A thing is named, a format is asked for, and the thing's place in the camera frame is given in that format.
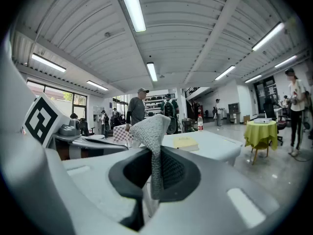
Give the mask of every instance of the ceiling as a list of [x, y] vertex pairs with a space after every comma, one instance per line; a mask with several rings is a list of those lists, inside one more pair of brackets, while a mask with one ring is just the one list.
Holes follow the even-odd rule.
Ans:
[[[18, 17], [13, 58], [23, 72], [50, 75], [104, 96], [140, 87], [214, 88], [269, 71], [294, 54], [308, 56], [300, 20], [281, 0], [140, 4], [147, 30], [136, 33], [123, 0], [32, 0]], [[285, 29], [252, 51], [278, 22], [284, 22]], [[67, 70], [62, 73], [32, 60], [32, 53]], [[147, 62], [154, 62], [157, 76], [164, 78], [152, 82]], [[214, 81], [231, 65], [236, 69], [228, 77]], [[97, 90], [88, 80], [109, 90]]]

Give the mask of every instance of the yellow-green tablecloth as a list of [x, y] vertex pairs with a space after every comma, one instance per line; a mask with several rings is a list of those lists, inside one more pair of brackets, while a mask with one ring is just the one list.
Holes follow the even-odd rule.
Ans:
[[253, 121], [247, 122], [245, 132], [246, 146], [251, 145], [255, 148], [265, 147], [269, 141], [272, 141], [272, 149], [277, 149], [277, 125], [275, 121], [271, 121], [269, 124], [255, 123]]

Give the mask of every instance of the towel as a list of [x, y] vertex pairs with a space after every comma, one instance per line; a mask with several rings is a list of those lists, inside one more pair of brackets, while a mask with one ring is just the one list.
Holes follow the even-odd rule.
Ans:
[[159, 199], [163, 190], [161, 145], [171, 119], [161, 114], [146, 118], [130, 128], [131, 134], [152, 152], [151, 197]]

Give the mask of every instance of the man in gray shirt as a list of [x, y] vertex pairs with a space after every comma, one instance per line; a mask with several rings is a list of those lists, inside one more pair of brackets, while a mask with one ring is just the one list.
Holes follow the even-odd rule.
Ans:
[[142, 100], [145, 99], [149, 90], [140, 88], [138, 90], [138, 96], [133, 97], [128, 105], [127, 116], [126, 116], [126, 131], [130, 129], [130, 122], [132, 118], [132, 125], [137, 124], [145, 119], [145, 105]]

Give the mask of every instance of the cardboard box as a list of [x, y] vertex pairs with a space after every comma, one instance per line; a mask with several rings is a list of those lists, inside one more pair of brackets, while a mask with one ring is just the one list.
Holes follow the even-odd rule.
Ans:
[[244, 125], [246, 125], [246, 123], [249, 121], [250, 121], [250, 115], [244, 116]]

